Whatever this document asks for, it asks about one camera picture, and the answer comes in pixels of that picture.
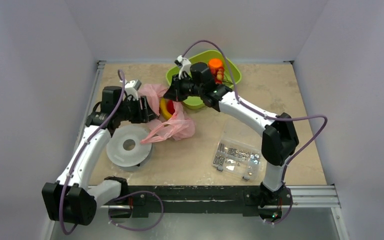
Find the yellow fake banana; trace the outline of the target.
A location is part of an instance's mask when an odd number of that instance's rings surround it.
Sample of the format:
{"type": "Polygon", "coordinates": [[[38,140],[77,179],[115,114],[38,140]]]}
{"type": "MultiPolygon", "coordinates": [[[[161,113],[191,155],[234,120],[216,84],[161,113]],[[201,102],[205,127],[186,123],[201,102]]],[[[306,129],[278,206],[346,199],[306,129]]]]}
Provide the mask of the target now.
{"type": "Polygon", "coordinates": [[[172,114],[168,113],[166,103],[166,100],[161,98],[159,102],[159,110],[162,117],[168,121],[172,117],[172,114]]]}

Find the red fake pomegranate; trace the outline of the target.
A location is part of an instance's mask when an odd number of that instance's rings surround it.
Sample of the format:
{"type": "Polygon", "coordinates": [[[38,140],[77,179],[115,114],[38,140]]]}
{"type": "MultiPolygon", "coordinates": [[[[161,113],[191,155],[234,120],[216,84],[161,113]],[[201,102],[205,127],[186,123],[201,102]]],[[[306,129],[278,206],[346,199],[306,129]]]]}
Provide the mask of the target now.
{"type": "Polygon", "coordinates": [[[167,112],[171,115],[175,113],[174,103],[172,100],[168,100],[166,102],[166,109],[167,109],[167,112]]]}

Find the pink plastic bag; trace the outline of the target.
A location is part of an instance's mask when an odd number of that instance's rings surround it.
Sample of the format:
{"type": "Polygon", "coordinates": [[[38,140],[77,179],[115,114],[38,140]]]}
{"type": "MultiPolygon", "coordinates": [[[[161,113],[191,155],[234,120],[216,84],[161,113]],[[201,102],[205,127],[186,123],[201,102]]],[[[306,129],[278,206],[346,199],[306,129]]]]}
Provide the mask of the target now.
{"type": "Polygon", "coordinates": [[[146,97],[151,110],[157,114],[157,118],[147,123],[150,129],[147,137],[140,141],[141,144],[162,142],[170,138],[179,141],[191,138],[196,132],[196,124],[185,112],[182,103],[174,102],[174,113],[169,116],[167,100],[163,95],[168,87],[162,84],[144,84],[138,93],[146,97]]]}

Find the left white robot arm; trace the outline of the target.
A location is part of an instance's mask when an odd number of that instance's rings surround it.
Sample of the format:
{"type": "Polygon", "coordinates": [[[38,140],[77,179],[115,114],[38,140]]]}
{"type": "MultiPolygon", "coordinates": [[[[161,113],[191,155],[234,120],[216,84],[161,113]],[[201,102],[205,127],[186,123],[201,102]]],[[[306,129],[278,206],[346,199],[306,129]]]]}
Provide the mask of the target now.
{"type": "Polygon", "coordinates": [[[89,188],[89,180],[101,152],[121,122],[148,123],[157,115],[145,96],[140,96],[139,81],[129,81],[125,87],[106,86],[101,101],[86,118],[79,146],[69,164],[55,182],[44,184],[41,194],[52,221],[74,225],[89,225],[97,208],[114,201],[118,205],[129,199],[127,180],[108,176],[102,183],[89,188]]]}

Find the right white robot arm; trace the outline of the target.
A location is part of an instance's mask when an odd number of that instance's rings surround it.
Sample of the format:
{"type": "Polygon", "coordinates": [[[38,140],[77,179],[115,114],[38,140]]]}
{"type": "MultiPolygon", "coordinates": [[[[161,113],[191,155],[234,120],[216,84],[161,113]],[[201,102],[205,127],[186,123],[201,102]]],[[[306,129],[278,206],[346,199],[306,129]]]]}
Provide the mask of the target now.
{"type": "Polygon", "coordinates": [[[251,106],[233,89],[217,84],[210,68],[204,62],[182,64],[175,61],[179,72],[171,79],[164,99],[182,102],[188,97],[199,97],[209,108],[230,115],[261,136],[261,153],[267,161],[260,196],[268,204],[280,198],[284,188],[286,161],[295,152],[299,139],[291,117],[276,115],[251,106]]]}

